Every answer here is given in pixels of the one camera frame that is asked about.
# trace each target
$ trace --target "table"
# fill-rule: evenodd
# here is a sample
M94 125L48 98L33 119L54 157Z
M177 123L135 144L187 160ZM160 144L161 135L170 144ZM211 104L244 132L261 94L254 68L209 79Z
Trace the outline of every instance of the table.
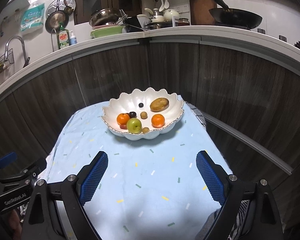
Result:
M109 165L84 209L103 240L194 240L207 217L220 208L197 170L196 155L206 150L231 174L226 161L187 104L173 130L138 141L108 130L101 119L108 104L88 106L70 118L40 177L48 183L63 181L102 150ZM76 239L62 202L58 209L68 238Z

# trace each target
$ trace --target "green dish soap bottle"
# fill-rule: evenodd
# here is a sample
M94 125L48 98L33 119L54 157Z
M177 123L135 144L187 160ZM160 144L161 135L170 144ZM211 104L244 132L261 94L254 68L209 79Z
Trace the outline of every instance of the green dish soap bottle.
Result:
M59 49L70 46L69 31L63 27L63 22L60 22L60 31L57 33L57 41Z

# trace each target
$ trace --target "fruit bowl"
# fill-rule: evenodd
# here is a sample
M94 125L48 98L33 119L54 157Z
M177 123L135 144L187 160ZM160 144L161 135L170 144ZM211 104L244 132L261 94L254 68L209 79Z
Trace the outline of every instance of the fruit bowl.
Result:
M161 112L152 112L150 110L150 104L157 98L167 98L169 100L169 106ZM109 106L103 107L104 115L102 120L108 126L110 131L121 137L125 137L129 140L139 140L141 138L153 139L161 133L167 133L172 130L175 124L181 119L183 115L183 100L178 100L176 93L168 94L165 89L155 91L153 88L148 88L146 91L139 89L133 90L131 94L121 93L118 99L110 99ZM140 119L142 127L148 127L150 129L147 133L134 134L120 128L117 123L117 116L121 113L136 112L137 118ZM141 119L141 112L146 112L148 117ZM151 124L151 118L155 114L162 114L165 118L165 124L161 128L155 128Z

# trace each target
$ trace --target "cutting board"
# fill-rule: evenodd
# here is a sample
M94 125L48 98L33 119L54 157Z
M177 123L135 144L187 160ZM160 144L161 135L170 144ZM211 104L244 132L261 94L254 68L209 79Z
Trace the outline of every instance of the cutting board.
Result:
M216 8L213 0L189 0L191 25L214 25L215 19L209 13L209 9Z

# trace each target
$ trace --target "white countertop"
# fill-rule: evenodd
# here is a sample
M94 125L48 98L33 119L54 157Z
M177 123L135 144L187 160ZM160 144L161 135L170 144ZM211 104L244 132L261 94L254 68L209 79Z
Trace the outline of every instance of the white countertop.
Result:
M194 36L206 36L206 37L216 37L216 38L226 38L227 40L241 41L245 43L254 44L260 47L270 48L273 51L280 52L300 63L300 49L284 42L279 39L267 36L265 34L256 33L253 31L247 31L237 28L222 27L222 26L211 26L211 25L194 25L194 26L180 26L165 28L159 30L138 32L138 33L123 33L118 35L112 35L107 37L102 37L98 39L88 40L80 42L78 44L69 46L64 49L60 49L53 53L50 53L33 63L29 64L27 67L19 70L10 78L8 78L4 83L0 85L0 95L5 92L11 85L16 83L22 77L29 75L37 68L57 60L66 55L78 52L80 50L94 47L98 45L104 45L107 43L133 40L139 38L149 38L149 37L160 37L160 36L178 36L178 35L194 35Z

